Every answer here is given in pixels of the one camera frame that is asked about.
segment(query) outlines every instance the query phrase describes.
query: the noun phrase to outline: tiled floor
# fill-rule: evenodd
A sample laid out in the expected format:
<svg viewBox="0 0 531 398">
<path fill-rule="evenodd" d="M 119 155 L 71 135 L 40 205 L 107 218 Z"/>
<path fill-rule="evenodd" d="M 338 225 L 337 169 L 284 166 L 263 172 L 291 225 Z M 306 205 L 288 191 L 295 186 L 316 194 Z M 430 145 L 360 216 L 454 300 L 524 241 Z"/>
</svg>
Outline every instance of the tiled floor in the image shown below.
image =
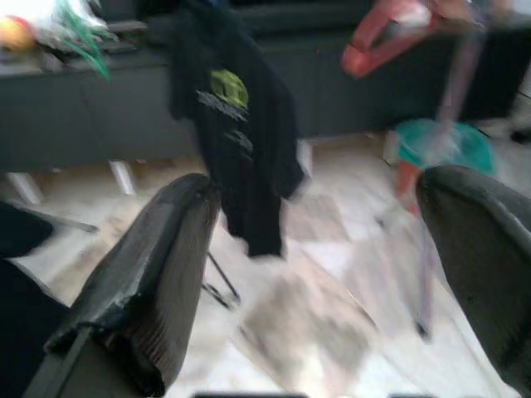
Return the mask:
<svg viewBox="0 0 531 398">
<path fill-rule="evenodd" d="M 497 146 L 504 159 L 510 159 L 502 163 L 501 177 L 531 193 L 531 179 L 513 178 L 514 167 L 524 166 L 529 150 L 505 142 Z M 439 398 L 518 396 L 488 363 L 444 280 L 434 282 L 432 341 L 423 342 L 415 333 L 418 226 L 406 212 L 385 231 L 374 220 L 394 201 L 393 171 L 380 159 L 381 151 L 382 142 L 377 138 L 336 141 L 315 148 L 312 181 L 285 212 L 287 251 L 283 260 L 247 259 L 243 244 L 228 235 L 220 217 L 211 252 L 239 290 L 242 306 L 230 313 L 202 294 L 188 355 L 168 397 L 185 398 L 205 390 L 279 392 L 286 388 L 283 384 L 290 384 L 257 360 L 256 352 L 251 355 L 240 326 L 259 311 L 279 277 L 288 269 L 297 269 L 302 259 L 327 271 L 376 323 L 370 349 L 359 354 L 360 365 L 341 383 L 322 368 L 322 357 L 315 361 L 313 348 L 298 354 L 299 371 L 310 369 L 311 375 L 324 375 L 322 380 L 317 376 L 298 379 L 303 380 L 299 389 L 312 398 L 341 394 L 383 398 L 406 393 Z M 139 179 L 136 197 L 122 196 L 105 167 L 44 176 L 40 181 L 47 201 L 37 210 L 98 225 L 100 232 L 88 235 L 64 228 L 21 263 L 60 299 L 71 303 L 93 265 L 156 190 L 175 177 L 201 170 L 201 164 L 193 160 L 135 165 Z M 205 278 L 218 282 L 208 266 Z M 323 302 L 315 305 L 326 305 L 328 298 L 323 297 Z M 319 350 L 319 339 L 314 341 Z M 354 353 L 353 347 L 341 348 Z"/>
</svg>

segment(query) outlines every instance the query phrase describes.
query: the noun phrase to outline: marble floor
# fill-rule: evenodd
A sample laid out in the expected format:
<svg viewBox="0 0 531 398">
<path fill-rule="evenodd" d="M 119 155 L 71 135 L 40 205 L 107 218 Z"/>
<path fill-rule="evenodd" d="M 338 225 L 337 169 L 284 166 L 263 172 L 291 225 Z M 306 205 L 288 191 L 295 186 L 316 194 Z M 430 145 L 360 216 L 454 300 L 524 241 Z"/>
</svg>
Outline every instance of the marble floor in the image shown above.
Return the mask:
<svg viewBox="0 0 531 398">
<path fill-rule="evenodd" d="M 503 140 L 495 145 L 501 159 L 500 178 L 531 194 L 531 178 L 523 181 L 514 177 L 521 174 L 514 170 L 522 170 L 531 151 Z M 405 211 L 386 230 L 375 222 L 375 216 L 394 203 L 393 170 L 381 155 L 380 138 L 335 140 L 314 146 L 311 182 L 285 207 L 284 259 L 249 260 L 244 245 L 230 237 L 223 217 L 219 217 L 211 252 L 239 290 L 242 304 L 229 312 L 202 293 L 183 370 L 168 397 L 192 397 L 198 391 L 283 390 L 302 391 L 311 398 L 518 396 L 489 364 L 447 288 L 435 251 L 432 260 L 440 272 L 433 286 L 432 339 L 424 342 L 417 336 L 413 319 L 420 303 L 419 227 Z M 138 178 L 135 197 L 119 192 L 105 166 L 37 176 L 46 201 L 34 210 L 100 228 L 91 235 L 62 227 L 46 245 L 20 259 L 22 266 L 65 303 L 75 299 L 98 259 L 149 198 L 174 178 L 200 172 L 202 164 L 197 159 L 185 159 L 134 164 L 133 168 Z M 2 195 L 15 197 L 6 184 L 2 184 Z M 281 291 L 286 275 L 291 275 L 291 280 L 306 280 L 306 288 L 317 292 L 312 296 L 314 301 L 305 305 L 307 309 L 293 311 L 291 303 L 285 308 L 271 304 L 275 301 L 271 296 Z M 205 279 L 222 287 L 209 265 Z M 330 294 L 320 294 L 323 289 L 343 297 L 343 308 L 331 304 Z M 301 332 L 306 329 L 300 327 L 308 323 L 307 317 L 301 316 L 304 311 L 326 313 L 350 327 L 355 324 L 357 334 L 339 338 L 339 332 L 327 337 L 313 333 L 311 336 L 317 337 L 308 337 L 310 333 Z M 294 313 L 300 322 L 290 323 L 293 330 L 286 328 L 273 338 L 274 332 L 258 321 L 262 314 L 275 318 L 283 312 Z M 282 357 L 287 359 L 277 356 L 273 358 L 276 362 L 272 361 L 271 355 L 265 356 L 250 343 L 250 330 L 254 337 L 270 338 L 273 346 L 296 354 Z M 297 331 L 306 333 L 308 342 L 295 350 L 293 336 Z M 324 341 L 330 336 L 335 346 L 329 347 L 328 356 L 322 355 Z M 288 370 L 281 371 L 293 357 L 297 366 L 282 367 Z M 289 371 L 296 374 L 285 376 Z"/>
</svg>

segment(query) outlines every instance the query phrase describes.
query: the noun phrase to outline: black fabric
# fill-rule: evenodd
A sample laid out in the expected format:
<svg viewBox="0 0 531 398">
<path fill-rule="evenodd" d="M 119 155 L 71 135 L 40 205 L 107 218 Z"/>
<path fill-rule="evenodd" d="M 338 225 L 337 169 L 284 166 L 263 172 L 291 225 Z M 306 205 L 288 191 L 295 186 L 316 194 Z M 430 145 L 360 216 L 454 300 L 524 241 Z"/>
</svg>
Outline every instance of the black fabric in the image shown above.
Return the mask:
<svg viewBox="0 0 531 398">
<path fill-rule="evenodd" d="M 172 115 L 197 126 L 231 234 L 249 256 L 280 255 L 281 198 L 304 177 L 290 92 L 225 7 L 183 1 L 174 18 Z"/>
<path fill-rule="evenodd" d="M 53 233 L 53 225 L 42 218 L 0 201 L 0 257 L 27 255 Z"/>
<path fill-rule="evenodd" d="M 44 358 L 44 343 L 68 313 L 15 264 L 0 260 L 0 391 L 19 398 Z"/>
</svg>

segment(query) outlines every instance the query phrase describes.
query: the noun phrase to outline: t-shirt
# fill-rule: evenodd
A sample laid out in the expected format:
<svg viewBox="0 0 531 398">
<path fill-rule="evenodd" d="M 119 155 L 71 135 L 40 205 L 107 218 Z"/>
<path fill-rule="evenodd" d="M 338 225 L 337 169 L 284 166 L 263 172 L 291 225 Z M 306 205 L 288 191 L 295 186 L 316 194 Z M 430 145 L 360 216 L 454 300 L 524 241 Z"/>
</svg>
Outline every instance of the t-shirt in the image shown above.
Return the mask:
<svg viewBox="0 0 531 398">
<path fill-rule="evenodd" d="M 280 255 L 281 198 L 304 178 L 290 92 L 225 6 L 183 2 L 170 48 L 170 108 L 196 124 L 229 232 L 249 256 Z"/>
</svg>

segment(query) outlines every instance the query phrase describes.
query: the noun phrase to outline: sofa leg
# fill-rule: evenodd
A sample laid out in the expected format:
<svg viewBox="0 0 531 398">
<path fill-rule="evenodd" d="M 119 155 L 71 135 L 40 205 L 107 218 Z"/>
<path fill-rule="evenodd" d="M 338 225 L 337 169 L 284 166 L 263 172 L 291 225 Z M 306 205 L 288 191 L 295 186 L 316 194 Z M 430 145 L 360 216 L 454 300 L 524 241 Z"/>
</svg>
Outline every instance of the sofa leg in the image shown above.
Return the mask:
<svg viewBox="0 0 531 398">
<path fill-rule="evenodd" d="M 44 196 L 33 177 L 27 172 L 8 172 L 6 175 L 18 195 L 28 205 L 40 205 L 42 203 Z"/>
<path fill-rule="evenodd" d="M 121 160 L 111 160 L 109 165 L 119 189 L 125 195 L 136 195 L 134 175 L 128 163 Z"/>
</svg>

